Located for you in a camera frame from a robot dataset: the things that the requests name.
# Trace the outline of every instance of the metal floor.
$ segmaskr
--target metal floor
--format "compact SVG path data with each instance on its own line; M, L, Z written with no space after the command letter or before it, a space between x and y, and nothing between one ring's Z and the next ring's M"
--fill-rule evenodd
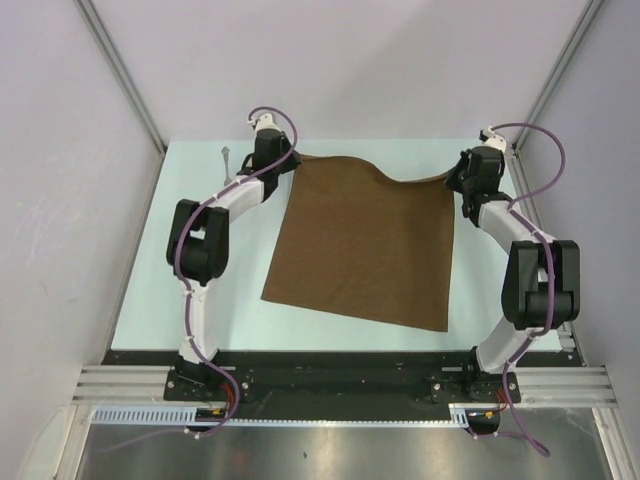
M91 427L79 479L610 479L591 410L522 411L551 450L473 439L461 429L226 427L196 441L181 433L99 450L154 428ZM507 412L501 430L515 428Z

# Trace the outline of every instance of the metal frame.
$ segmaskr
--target metal frame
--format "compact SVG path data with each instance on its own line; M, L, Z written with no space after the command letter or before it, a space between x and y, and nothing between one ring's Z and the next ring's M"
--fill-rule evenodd
M168 402L163 399L170 367L86 366L74 405L207 406L224 402ZM604 367L524 367L516 375L524 408L615 408ZM493 408L495 404L451 404L454 408Z
M74 409L73 421L54 480L76 478L91 428L91 418L95 408L92 405L79 405L72 408Z
M596 16L600 12L600 8L604 4L605 0L589 0L585 5L578 22L573 27L569 38L567 39L556 63L551 69L551 73L547 77L542 90L538 94L535 102L533 103L533 107L529 111L526 122L527 123L536 123L540 118L542 111L545 106L549 102L553 92L556 87L560 83L560 80L564 76L567 68L571 64L573 57L578 51L580 45L582 45L583 40L586 37L587 32L593 25L593 21ZM518 132L518 135L515 138L514 144L516 146L516 150L521 150L524 146L524 143L527 141L527 137L529 135L530 129L523 128Z
M87 28L95 38L105 61L122 87L122 92L125 97L127 97L127 100L129 100L136 116L140 119L149 139L153 142L158 152L161 155L164 155L167 151L167 146L162 140L158 127L153 121L153 117L149 113L149 109L133 82L131 74L129 74L129 70L124 64L115 43L113 43L111 35L109 35L109 32L107 31L107 27L100 18L96 6L93 4L92 0L74 0L74 2L80 11L80 15L82 15L82 18L85 20Z

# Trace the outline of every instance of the small metal part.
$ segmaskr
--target small metal part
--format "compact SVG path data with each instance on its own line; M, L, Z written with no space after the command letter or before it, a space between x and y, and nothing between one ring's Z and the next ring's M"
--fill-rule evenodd
M226 146L222 147L222 159L224 160L224 175L225 175L224 186L225 187L233 181L229 176L229 151L230 150L228 147Z

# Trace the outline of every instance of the brown towel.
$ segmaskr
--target brown towel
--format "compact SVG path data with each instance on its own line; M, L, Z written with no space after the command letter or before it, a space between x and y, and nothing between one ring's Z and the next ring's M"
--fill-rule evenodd
M298 167L264 300L447 331L453 192L353 157Z

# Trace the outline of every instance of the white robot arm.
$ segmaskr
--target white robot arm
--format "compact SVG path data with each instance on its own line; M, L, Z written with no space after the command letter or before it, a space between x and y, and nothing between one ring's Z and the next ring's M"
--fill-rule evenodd
M481 146L462 152L446 184L463 196L463 214L487 232L509 255L502 290L504 316L489 337L475 349L478 371L499 374L525 341L535 341L545 327L549 303L551 328L573 320L580 309L580 259L572 241L558 241L541 231L499 191L504 173L506 141L491 128L480 134ZM549 245L555 271L550 298L547 260L541 242Z

